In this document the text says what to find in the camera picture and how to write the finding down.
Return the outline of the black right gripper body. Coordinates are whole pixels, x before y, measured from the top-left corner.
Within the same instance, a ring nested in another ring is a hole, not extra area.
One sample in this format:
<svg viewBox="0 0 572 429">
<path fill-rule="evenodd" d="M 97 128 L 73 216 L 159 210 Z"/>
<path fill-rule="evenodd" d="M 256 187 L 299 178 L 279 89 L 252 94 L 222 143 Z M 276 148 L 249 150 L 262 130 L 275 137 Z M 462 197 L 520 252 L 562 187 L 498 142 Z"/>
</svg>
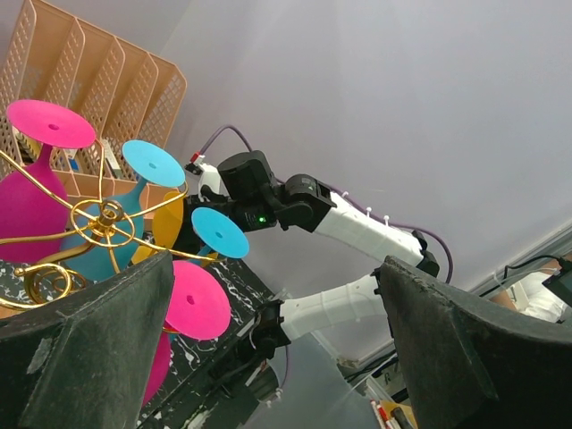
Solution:
<svg viewBox="0 0 572 429">
<path fill-rule="evenodd" d="M 176 249 L 196 255 L 247 255 L 250 246 L 244 232 L 228 216 L 184 198 Z"/>
</svg>

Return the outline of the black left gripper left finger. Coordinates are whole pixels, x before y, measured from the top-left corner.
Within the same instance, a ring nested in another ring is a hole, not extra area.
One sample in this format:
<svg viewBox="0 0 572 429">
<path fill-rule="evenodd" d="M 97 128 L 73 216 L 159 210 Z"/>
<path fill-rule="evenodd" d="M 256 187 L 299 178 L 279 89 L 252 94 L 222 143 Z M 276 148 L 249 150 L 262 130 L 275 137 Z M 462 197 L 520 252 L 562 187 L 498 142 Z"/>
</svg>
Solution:
<svg viewBox="0 0 572 429">
<path fill-rule="evenodd" d="M 3 428 L 133 428 L 174 282 L 158 253 L 1 321 Z"/>
</svg>

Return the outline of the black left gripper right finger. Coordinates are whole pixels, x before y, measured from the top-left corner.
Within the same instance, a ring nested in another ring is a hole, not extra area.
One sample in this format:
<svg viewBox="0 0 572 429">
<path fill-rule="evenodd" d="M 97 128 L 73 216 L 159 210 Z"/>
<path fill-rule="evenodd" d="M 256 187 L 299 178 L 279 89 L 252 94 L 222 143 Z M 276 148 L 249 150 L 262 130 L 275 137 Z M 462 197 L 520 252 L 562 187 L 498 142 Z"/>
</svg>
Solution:
<svg viewBox="0 0 572 429">
<path fill-rule="evenodd" d="M 421 428 L 569 428 L 571 328 L 386 257 L 378 290 Z"/>
</svg>

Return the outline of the blue wine glass front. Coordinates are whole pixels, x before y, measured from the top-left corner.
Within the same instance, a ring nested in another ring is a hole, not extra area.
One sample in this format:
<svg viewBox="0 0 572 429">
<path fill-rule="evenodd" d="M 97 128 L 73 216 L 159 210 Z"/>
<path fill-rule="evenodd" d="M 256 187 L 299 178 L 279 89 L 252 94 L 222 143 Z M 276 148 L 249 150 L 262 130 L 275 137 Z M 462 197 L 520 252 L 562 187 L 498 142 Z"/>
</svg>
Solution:
<svg viewBox="0 0 572 429">
<path fill-rule="evenodd" d="M 226 215 L 212 208 L 199 207 L 192 212 L 191 223 L 203 243 L 199 256 L 206 257 L 216 252 L 223 257 L 241 259 L 248 254 L 246 235 Z"/>
</svg>

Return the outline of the yellow wine glass back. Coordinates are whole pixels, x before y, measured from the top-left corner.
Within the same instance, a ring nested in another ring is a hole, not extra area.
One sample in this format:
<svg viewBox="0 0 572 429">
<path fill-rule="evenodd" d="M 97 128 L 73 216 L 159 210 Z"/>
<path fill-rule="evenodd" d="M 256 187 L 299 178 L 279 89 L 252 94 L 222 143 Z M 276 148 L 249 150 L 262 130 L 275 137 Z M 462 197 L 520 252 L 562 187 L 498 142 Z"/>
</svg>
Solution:
<svg viewBox="0 0 572 429">
<path fill-rule="evenodd" d="M 174 198 L 180 194 L 179 191 L 169 191 L 164 196 L 164 201 Z M 166 206 L 155 210 L 151 231 L 154 243 L 162 248 L 172 248 L 175 243 L 183 221 L 183 199 L 180 198 Z M 155 251 L 146 246 L 139 246 L 133 255 L 131 262 L 135 265 L 153 255 Z"/>
</svg>

